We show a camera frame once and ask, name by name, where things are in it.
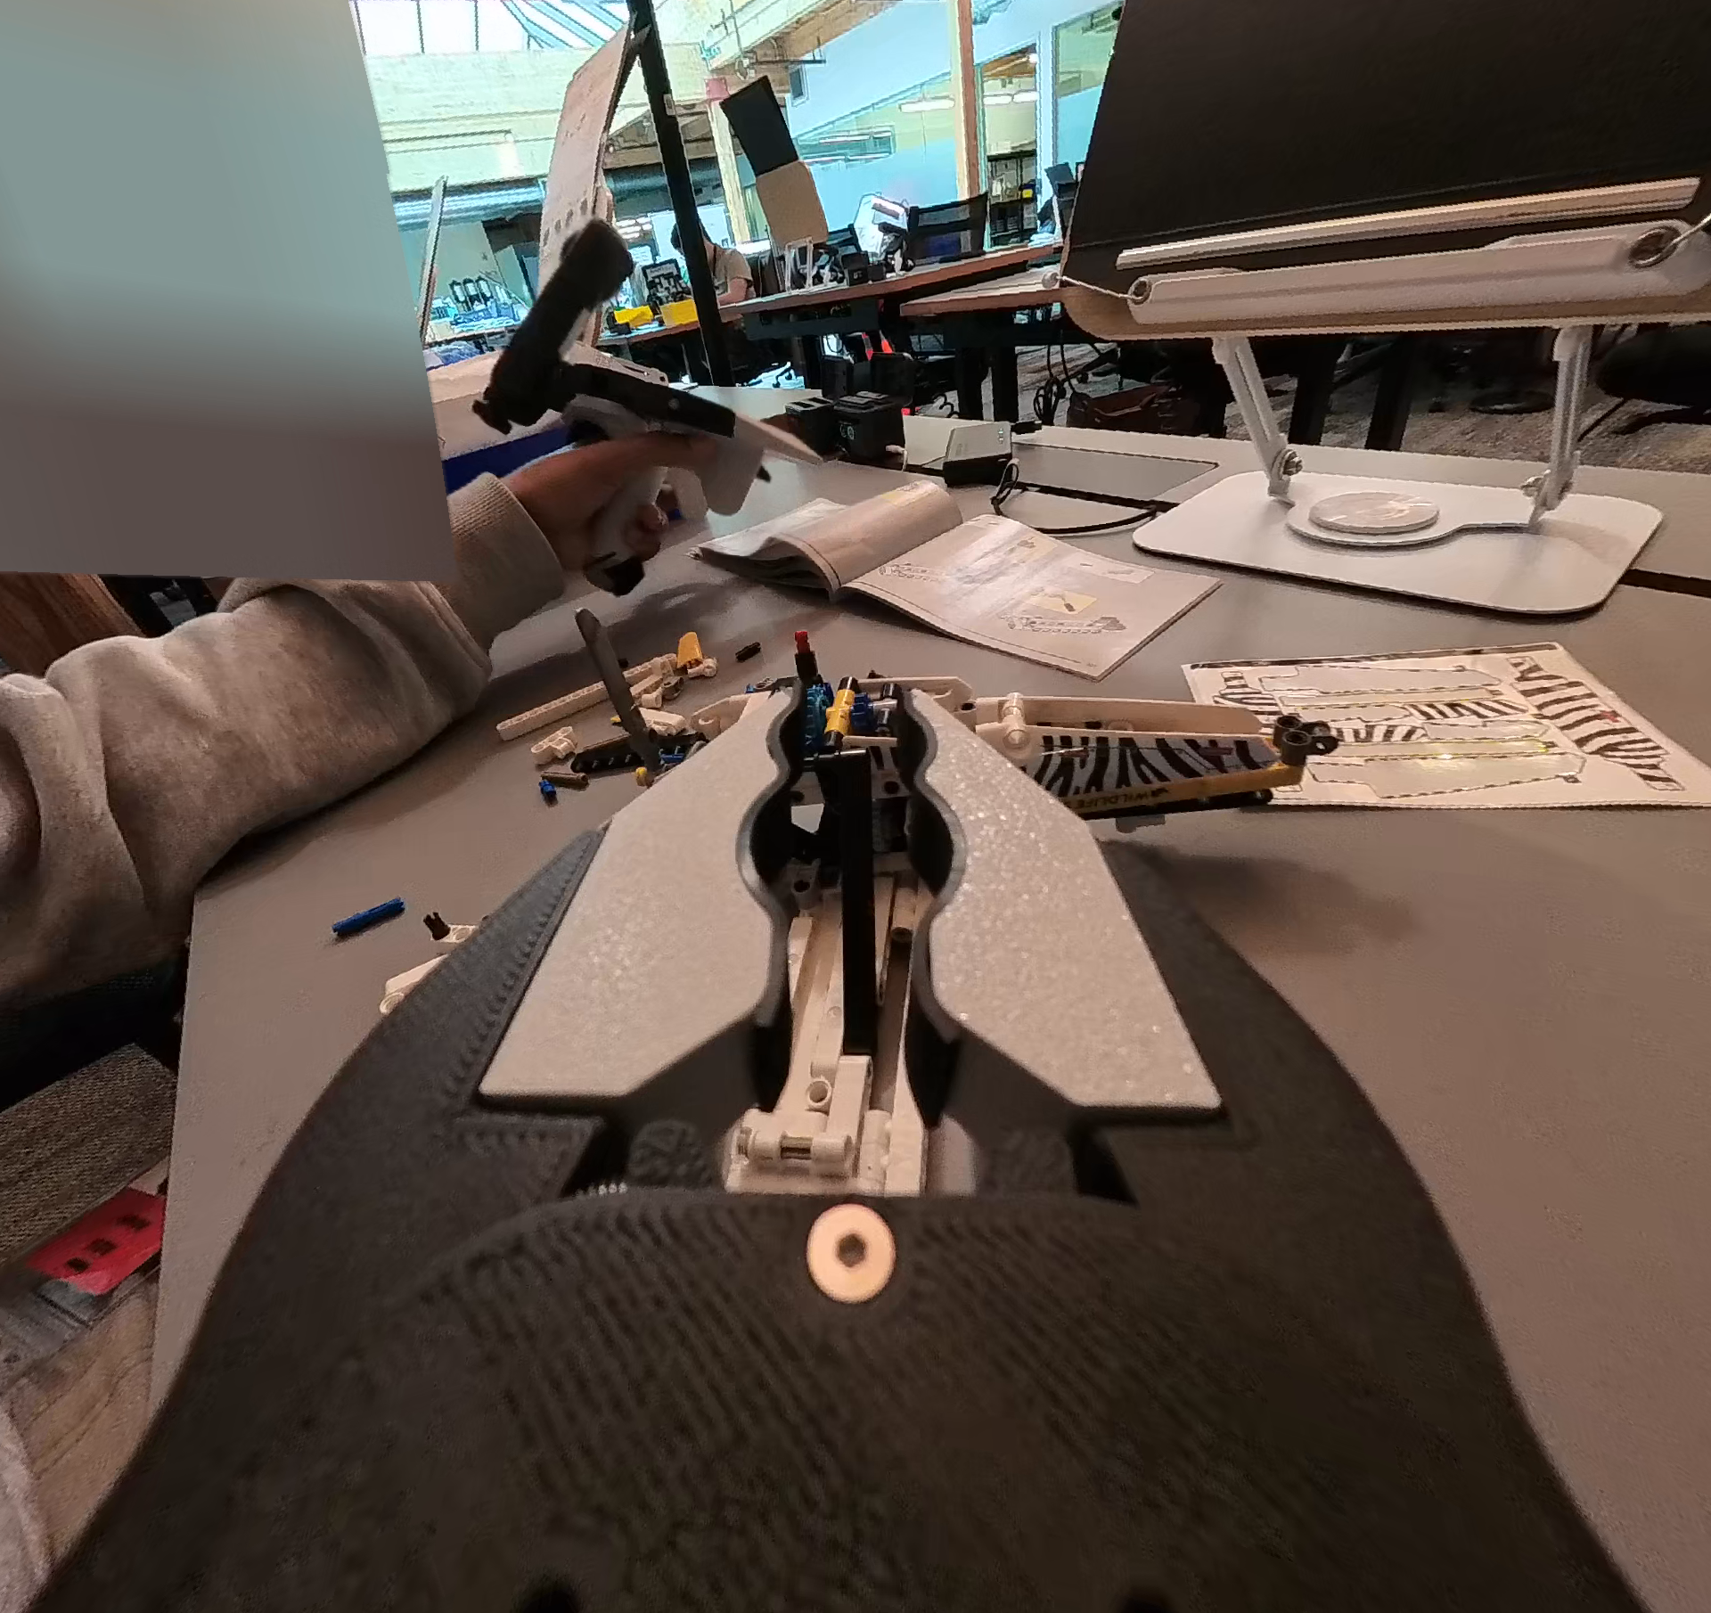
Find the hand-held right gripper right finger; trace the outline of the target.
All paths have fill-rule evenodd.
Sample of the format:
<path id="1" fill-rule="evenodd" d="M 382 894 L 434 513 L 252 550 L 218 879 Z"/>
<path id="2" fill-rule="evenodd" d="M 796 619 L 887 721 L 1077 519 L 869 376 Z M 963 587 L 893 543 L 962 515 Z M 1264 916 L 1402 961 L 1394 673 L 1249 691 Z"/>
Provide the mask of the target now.
<path id="1" fill-rule="evenodd" d="M 1223 1102 L 1095 836 L 949 710 L 906 695 L 947 846 L 917 1000 L 962 1126 L 1209 1124 Z"/>

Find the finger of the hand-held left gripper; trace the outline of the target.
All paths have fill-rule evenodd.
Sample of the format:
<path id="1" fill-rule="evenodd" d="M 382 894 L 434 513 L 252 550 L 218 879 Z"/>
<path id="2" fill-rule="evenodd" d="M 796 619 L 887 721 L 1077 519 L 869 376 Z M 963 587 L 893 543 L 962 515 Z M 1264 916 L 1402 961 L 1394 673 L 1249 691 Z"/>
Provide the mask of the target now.
<path id="1" fill-rule="evenodd" d="M 735 411 L 716 394 L 670 385 L 638 385 L 636 415 L 657 435 L 694 441 L 700 448 L 653 448 L 659 467 L 716 467 L 779 461 L 822 465 L 820 450 L 785 429 L 776 418 Z"/>
<path id="2" fill-rule="evenodd" d="M 672 507 L 685 519 L 735 515 L 765 472 L 766 450 L 750 439 L 675 437 Z"/>

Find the lego instruction booklet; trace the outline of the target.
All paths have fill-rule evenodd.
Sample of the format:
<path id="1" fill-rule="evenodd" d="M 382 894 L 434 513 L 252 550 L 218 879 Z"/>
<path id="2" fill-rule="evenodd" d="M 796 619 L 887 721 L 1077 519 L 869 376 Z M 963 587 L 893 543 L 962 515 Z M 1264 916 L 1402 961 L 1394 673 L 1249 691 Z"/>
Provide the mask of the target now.
<path id="1" fill-rule="evenodd" d="M 997 515 L 965 519 L 913 480 L 805 502 L 701 541 L 696 556 L 781 589 L 856 595 L 962 643 L 1101 680 L 1205 599 L 1210 576 L 1090 554 Z"/>

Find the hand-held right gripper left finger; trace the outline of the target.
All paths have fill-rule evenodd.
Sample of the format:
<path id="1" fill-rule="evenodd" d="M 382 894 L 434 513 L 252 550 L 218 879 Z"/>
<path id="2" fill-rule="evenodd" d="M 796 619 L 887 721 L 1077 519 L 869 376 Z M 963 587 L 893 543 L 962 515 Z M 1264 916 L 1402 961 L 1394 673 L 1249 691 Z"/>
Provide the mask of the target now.
<path id="1" fill-rule="evenodd" d="M 545 942 L 479 1097 L 499 1110 L 739 1117 L 787 1013 L 779 901 L 755 864 L 789 788 L 794 693 L 750 695 L 616 812 Z"/>

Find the black and tan board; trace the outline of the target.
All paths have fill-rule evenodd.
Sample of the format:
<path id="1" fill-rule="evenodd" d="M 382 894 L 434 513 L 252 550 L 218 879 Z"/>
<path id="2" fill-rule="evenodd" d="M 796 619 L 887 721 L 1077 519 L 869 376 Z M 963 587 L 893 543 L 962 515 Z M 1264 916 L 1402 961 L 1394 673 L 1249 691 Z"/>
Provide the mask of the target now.
<path id="1" fill-rule="evenodd" d="M 766 78 L 753 78 L 718 104 L 740 151 L 776 251 L 822 244 L 828 223 L 811 171 L 798 156 L 785 115 Z"/>

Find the black tablet in tan case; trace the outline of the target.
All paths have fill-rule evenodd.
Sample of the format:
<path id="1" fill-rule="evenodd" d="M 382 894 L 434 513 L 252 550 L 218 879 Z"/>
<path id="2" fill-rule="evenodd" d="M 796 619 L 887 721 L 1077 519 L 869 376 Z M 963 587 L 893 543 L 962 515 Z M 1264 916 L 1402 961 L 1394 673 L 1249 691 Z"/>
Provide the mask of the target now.
<path id="1" fill-rule="evenodd" d="M 1123 0 L 1060 257 L 1116 340 L 1706 318 L 1706 0 Z"/>

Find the white lego panel piece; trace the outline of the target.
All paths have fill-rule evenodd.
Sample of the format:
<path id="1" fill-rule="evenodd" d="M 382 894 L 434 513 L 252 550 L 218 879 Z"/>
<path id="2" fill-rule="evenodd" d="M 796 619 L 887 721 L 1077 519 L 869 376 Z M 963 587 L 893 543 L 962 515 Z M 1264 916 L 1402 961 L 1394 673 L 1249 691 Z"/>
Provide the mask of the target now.
<path id="1" fill-rule="evenodd" d="M 441 961 L 445 961 L 460 944 L 475 939 L 480 933 L 480 924 L 458 924 L 449 926 L 436 940 L 434 953 L 387 979 L 382 985 L 380 1000 L 376 1011 L 386 1017 L 395 1011 L 395 1006 L 400 1004 L 417 983 L 428 978 Z"/>

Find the black charger box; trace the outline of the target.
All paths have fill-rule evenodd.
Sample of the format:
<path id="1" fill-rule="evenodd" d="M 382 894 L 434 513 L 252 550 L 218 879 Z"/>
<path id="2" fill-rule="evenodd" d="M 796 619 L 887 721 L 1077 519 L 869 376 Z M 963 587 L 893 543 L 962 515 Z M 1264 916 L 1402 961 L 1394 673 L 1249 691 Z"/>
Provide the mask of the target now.
<path id="1" fill-rule="evenodd" d="M 781 429 L 822 459 L 867 467 L 900 467 L 906 459 L 904 418 L 898 398 L 884 392 L 852 392 L 787 403 Z"/>

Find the long white lego beam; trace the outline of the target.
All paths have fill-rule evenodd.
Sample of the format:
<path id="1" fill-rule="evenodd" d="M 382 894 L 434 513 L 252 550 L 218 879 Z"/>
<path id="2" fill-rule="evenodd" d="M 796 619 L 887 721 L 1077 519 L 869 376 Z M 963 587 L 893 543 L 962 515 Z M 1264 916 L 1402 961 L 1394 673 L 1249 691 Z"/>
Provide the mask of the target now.
<path id="1" fill-rule="evenodd" d="M 622 678 L 625 688 L 631 691 L 631 697 L 638 697 L 642 690 L 651 690 L 666 677 L 675 675 L 675 662 L 668 656 L 655 656 L 648 662 L 635 665 L 623 671 Z M 584 714 L 586 710 L 610 703 L 607 686 L 597 678 L 586 688 L 579 688 L 564 697 L 555 697 L 540 706 L 534 706 L 523 714 L 503 719 L 495 725 L 495 736 L 501 742 L 514 742 L 523 738 L 523 734 L 532 734 L 542 729 L 555 729 L 570 723 L 573 717 Z"/>

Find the zebra sticker sheet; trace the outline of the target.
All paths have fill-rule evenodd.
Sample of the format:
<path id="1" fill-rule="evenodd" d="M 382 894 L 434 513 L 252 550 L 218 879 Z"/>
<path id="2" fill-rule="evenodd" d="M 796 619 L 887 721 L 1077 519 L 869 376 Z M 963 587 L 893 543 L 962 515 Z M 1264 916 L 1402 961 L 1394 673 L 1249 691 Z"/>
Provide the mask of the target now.
<path id="1" fill-rule="evenodd" d="M 1277 807 L 1706 809 L 1708 769 L 1556 643 L 1183 667 L 1197 704 L 1324 723 Z"/>

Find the zebra striped lego helicopter model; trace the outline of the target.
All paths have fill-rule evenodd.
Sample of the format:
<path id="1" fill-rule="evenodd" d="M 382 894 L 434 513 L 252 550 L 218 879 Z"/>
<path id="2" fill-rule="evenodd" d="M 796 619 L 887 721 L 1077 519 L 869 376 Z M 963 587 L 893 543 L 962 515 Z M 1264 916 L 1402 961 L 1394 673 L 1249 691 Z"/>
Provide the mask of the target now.
<path id="1" fill-rule="evenodd" d="M 1218 1045 L 1194 1039 L 1145 937 L 1151 901 L 1116 874 L 1093 833 L 1222 1097 L 1222 1117 L 1186 1126 L 962 1126 L 943 1113 L 954 1054 L 923 1020 L 917 972 L 947 846 L 915 803 L 906 695 L 919 691 L 949 710 L 1088 829 L 1186 809 L 1261 807 L 1337 745 L 1324 723 L 1290 714 L 1264 723 L 1186 703 L 975 697 L 954 677 L 828 680 L 807 643 L 796 645 L 789 677 L 679 712 L 657 686 L 631 697 L 597 619 L 586 610 L 575 619 L 642 794 L 737 725 L 746 697 L 791 691 L 796 701 L 781 729 L 789 788 L 763 809 L 755 833 L 755 864 L 787 924 L 787 1013 L 766 1041 L 761 1100 L 739 1117 L 536 1111 L 590 1123 L 592 1145 L 616 1145 L 605 1175 L 620 1171 L 638 1184 L 692 1175 L 718 1191 L 761 1197 L 1127 1201 L 1114 1137 L 1192 1147 L 1233 1132 L 1235 1106 L 1212 1076 Z M 536 961 L 609 823 L 547 874 L 547 937 L 536 942 Z"/>

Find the long brown office table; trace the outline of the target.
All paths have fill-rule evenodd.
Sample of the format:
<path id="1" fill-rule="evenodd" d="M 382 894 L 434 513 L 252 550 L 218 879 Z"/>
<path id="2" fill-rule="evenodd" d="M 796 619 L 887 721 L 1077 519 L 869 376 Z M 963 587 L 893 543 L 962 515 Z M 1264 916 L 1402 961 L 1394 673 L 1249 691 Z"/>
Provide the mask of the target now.
<path id="1" fill-rule="evenodd" d="M 911 299 L 932 297 L 988 279 L 1051 266 L 1062 242 L 1036 240 L 969 258 L 919 264 L 870 283 L 818 283 L 802 290 L 757 296 L 720 307 L 720 325 L 752 342 L 791 342 L 826 335 L 885 329 Z"/>

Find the person's left forearm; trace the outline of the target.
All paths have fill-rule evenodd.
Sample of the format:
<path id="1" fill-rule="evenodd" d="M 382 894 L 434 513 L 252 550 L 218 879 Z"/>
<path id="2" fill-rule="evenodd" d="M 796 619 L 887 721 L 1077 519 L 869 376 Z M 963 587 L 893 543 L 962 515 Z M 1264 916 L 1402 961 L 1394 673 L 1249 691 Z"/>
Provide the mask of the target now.
<path id="1" fill-rule="evenodd" d="M 490 645 L 564 569 L 501 480 L 447 511 L 447 584 L 239 580 L 166 636 L 3 677 L 3 1009 L 159 965 L 244 836 L 373 783 L 480 699 Z"/>

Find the silver tablet stand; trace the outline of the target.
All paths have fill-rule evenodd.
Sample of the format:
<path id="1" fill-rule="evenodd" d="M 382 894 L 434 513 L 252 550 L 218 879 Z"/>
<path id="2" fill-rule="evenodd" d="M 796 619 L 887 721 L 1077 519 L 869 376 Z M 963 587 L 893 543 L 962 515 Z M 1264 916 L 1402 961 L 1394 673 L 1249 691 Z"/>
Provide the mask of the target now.
<path id="1" fill-rule="evenodd" d="M 1149 556 L 1550 617 L 1599 608 L 1660 515 L 1573 494 L 1580 403 L 1601 305 L 1679 309 L 1706 292 L 1706 186 L 1677 175 L 1298 219 L 1125 247 L 1136 327 L 1210 329 L 1259 468 L 1132 532 Z M 1550 444 L 1513 487 L 1335 472 L 1288 444 L 1262 402 L 1253 333 L 1329 327 L 1552 329 Z"/>

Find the black metal pole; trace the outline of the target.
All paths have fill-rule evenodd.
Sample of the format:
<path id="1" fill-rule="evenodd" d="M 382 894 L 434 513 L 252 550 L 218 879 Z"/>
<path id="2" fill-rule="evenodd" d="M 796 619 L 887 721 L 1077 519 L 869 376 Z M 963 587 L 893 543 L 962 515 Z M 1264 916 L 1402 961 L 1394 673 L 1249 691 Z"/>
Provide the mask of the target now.
<path id="1" fill-rule="evenodd" d="M 696 307 L 701 357 L 707 366 L 709 383 L 714 387 L 729 387 L 733 385 L 733 376 L 722 325 L 722 307 L 705 257 L 701 225 L 694 203 L 692 175 L 679 136 L 670 76 L 657 35 L 653 0 L 625 0 L 625 4 L 635 34 L 635 61 L 642 76 L 657 140 L 659 167 L 675 218 L 674 232 L 679 234 L 685 275 Z"/>

